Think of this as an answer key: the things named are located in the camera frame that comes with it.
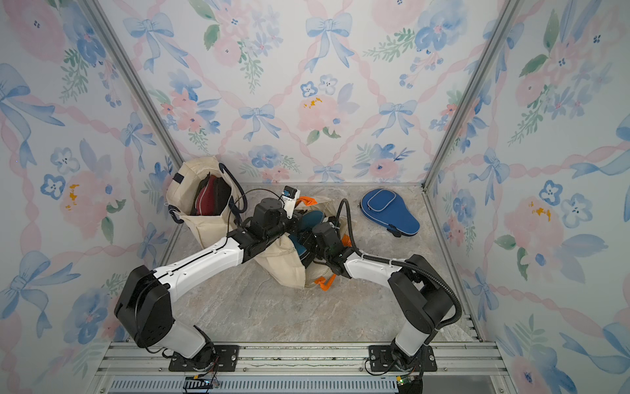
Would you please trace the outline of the teal paddle case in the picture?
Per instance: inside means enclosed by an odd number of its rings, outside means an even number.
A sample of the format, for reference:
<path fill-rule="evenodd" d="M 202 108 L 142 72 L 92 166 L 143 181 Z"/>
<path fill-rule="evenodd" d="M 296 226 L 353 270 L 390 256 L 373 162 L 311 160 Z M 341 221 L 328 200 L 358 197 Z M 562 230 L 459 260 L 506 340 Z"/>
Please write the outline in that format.
<path fill-rule="evenodd" d="M 323 223 L 325 214 L 322 211 L 314 210 L 302 214 L 297 228 L 290 233 L 289 239 L 293 243 L 295 250 L 303 264 L 312 256 L 317 249 L 317 242 L 313 234 L 313 228 Z"/>

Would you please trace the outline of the canvas bag orange handles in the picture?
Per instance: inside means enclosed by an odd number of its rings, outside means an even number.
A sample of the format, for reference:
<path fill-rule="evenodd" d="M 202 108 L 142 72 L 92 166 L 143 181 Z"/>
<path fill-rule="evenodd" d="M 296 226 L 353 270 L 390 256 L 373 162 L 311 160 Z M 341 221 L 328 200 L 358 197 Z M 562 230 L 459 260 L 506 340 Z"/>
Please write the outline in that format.
<path fill-rule="evenodd" d="M 320 211 L 324 218 L 336 215 L 337 205 L 333 199 L 324 196 L 298 198 L 295 212 L 309 213 Z M 327 291 L 336 279 L 328 266 L 313 262 L 305 267 L 305 258 L 300 258 L 298 247 L 288 236 L 276 240 L 269 248 L 254 258 L 280 285 L 304 289 L 320 287 Z"/>

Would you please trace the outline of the blue paddle case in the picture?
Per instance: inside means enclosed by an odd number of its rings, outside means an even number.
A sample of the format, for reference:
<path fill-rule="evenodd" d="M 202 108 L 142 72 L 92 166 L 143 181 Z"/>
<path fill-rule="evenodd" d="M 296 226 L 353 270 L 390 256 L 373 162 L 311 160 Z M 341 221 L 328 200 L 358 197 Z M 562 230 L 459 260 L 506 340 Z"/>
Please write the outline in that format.
<path fill-rule="evenodd" d="M 360 200 L 359 207 L 367 219 L 384 227 L 394 237 L 415 236 L 420 230 L 419 221 L 393 190 L 370 190 Z"/>

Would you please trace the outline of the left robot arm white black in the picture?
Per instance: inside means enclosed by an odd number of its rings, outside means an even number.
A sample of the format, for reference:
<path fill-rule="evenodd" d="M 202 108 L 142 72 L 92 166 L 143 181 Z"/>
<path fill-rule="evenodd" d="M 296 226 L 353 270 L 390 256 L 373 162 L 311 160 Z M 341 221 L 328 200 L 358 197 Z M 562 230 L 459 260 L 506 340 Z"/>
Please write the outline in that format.
<path fill-rule="evenodd" d="M 217 359 L 212 340 L 200 328 L 175 320 L 172 306 L 187 292 L 228 269 L 250 261 L 285 235 L 297 220 L 297 198 L 265 198 L 242 226 L 214 245 L 179 262 L 150 270 L 134 269 L 114 314 L 140 348 L 171 350 L 185 366 L 202 371 Z"/>

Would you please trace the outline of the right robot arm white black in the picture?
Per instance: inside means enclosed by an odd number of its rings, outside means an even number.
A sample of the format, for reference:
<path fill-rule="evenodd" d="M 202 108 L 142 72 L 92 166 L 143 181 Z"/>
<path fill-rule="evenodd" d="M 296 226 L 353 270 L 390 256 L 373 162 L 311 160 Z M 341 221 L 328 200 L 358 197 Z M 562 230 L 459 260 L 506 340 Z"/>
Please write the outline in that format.
<path fill-rule="evenodd" d="M 344 245 L 331 223 L 302 231 L 297 240 L 316 263 L 325 264 L 334 274 L 391 290 L 405 317 L 390 345 L 398 369 L 407 370 L 418 363 L 437 333 L 463 315 L 456 293 L 419 254 L 399 260 L 365 253 L 353 244 Z"/>

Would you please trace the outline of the red pouch in bag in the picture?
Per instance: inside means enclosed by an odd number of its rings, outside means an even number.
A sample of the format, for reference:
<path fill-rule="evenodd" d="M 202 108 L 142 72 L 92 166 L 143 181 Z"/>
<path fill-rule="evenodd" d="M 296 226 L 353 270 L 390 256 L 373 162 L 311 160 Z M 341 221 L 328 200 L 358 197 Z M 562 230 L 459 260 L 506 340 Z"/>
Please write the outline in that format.
<path fill-rule="evenodd" d="M 190 214 L 192 216 L 218 216 L 231 197 L 231 187 L 222 177 L 208 174 L 200 182 Z"/>

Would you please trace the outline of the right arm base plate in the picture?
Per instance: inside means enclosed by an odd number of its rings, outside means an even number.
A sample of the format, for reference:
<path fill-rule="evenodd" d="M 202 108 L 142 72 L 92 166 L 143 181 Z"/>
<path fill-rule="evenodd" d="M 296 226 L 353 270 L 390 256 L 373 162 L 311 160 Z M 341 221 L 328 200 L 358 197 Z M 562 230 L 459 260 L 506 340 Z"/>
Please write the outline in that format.
<path fill-rule="evenodd" d="M 367 348 L 366 369 L 370 374 L 403 374 L 436 372 L 436 358 L 431 346 L 422 345 L 413 356 L 407 356 L 394 343 Z"/>

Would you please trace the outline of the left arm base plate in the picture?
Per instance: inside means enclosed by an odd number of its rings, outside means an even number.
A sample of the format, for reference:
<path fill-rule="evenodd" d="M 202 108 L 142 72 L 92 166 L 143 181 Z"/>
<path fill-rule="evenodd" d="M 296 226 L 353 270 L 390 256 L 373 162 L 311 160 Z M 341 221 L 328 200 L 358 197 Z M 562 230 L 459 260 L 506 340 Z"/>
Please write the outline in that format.
<path fill-rule="evenodd" d="M 239 359 L 240 347 L 238 345 L 207 345 L 201 349 L 198 355 L 192 359 L 185 358 L 179 353 L 171 356 L 168 370 L 170 372 L 195 372 L 206 373 L 208 371 L 234 372 Z"/>

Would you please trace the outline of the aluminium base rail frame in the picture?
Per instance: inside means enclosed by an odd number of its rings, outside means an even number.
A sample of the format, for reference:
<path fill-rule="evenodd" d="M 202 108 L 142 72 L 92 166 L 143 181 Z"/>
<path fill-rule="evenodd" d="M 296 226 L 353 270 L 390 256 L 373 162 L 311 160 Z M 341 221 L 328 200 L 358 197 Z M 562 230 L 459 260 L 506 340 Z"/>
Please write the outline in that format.
<path fill-rule="evenodd" d="M 220 344 L 221 366 L 196 379 L 172 371 L 165 351 L 109 346 L 89 393 L 514 393 L 493 342 L 436 342 L 426 372 L 384 374 L 384 351 L 369 343 Z"/>

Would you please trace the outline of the aluminium corner post left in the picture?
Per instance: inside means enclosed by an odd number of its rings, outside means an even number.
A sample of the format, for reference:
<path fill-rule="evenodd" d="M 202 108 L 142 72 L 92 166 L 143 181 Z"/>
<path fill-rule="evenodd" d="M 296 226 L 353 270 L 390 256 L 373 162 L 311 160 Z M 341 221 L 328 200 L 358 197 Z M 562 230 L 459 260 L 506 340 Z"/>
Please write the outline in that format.
<path fill-rule="evenodd" d="M 133 98 L 139 105 L 139 111 L 148 118 L 149 124 L 154 129 L 154 134 L 160 140 L 175 166 L 179 168 L 184 160 L 176 147 L 175 141 L 162 123 L 162 119 L 150 98 L 149 92 L 146 90 L 138 72 L 133 67 L 130 57 L 106 17 L 103 8 L 98 1 L 79 1 L 78 3 L 89 22 L 93 24 L 100 37 L 103 39 L 103 43 L 116 61 L 116 65 L 120 68 L 121 75 L 126 85 L 130 88 Z"/>

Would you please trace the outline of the aluminium corner post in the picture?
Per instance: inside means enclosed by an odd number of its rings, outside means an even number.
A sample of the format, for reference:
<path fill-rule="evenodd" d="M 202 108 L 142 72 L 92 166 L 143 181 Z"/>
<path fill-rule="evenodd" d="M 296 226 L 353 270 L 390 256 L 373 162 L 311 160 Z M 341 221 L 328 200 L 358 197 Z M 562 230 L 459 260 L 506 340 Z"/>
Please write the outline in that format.
<path fill-rule="evenodd" d="M 473 107 L 477 95 L 487 78 L 489 68 L 497 57 L 500 47 L 505 43 L 505 38 L 515 22 L 515 14 L 521 4 L 522 2 L 518 0 L 509 0 L 504 3 L 504 8 L 496 19 L 494 29 L 491 31 L 490 39 L 487 41 L 479 58 L 479 62 L 464 90 L 462 101 L 454 114 L 453 121 L 447 128 L 446 134 L 436 152 L 436 157 L 431 163 L 430 171 L 425 177 L 423 182 L 423 192 L 425 194 L 428 193 L 432 189 L 432 185 L 436 183 L 441 164 L 446 158 L 447 151 L 456 139 L 459 128 L 464 124 L 464 118 Z"/>
<path fill-rule="evenodd" d="M 154 129 L 154 134 L 160 140 L 175 166 L 179 168 L 184 160 L 176 147 L 175 141 L 162 123 L 162 119 L 150 98 L 149 92 L 146 90 L 138 72 L 133 67 L 130 57 L 106 17 L 103 8 L 98 1 L 79 1 L 78 3 L 89 22 L 93 24 L 100 37 L 103 39 L 103 43 L 116 61 L 116 65 L 120 68 L 121 75 L 126 85 L 130 88 L 133 98 L 139 105 L 139 111 L 148 118 L 149 124 Z"/>

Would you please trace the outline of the aluminium corner post right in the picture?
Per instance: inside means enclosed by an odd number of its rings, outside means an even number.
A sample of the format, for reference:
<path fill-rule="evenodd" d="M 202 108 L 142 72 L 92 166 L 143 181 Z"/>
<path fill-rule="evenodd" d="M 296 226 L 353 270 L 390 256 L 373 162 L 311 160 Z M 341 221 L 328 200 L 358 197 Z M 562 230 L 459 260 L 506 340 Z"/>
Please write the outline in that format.
<path fill-rule="evenodd" d="M 509 0 L 504 3 L 504 8 L 496 19 L 494 29 L 491 31 L 490 39 L 487 41 L 479 58 L 479 62 L 464 90 L 462 101 L 454 114 L 453 121 L 447 128 L 446 134 L 436 152 L 436 157 L 431 163 L 430 171 L 425 177 L 423 182 L 423 192 L 425 194 L 428 193 L 432 189 L 432 185 L 436 183 L 441 164 L 446 158 L 447 151 L 456 139 L 459 128 L 464 124 L 464 118 L 473 107 L 477 95 L 487 78 L 489 68 L 497 57 L 500 47 L 505 43 L 505 38 L 515 22 L 515 14 L 521 4 L 522 2 L 518 0 Z"/>

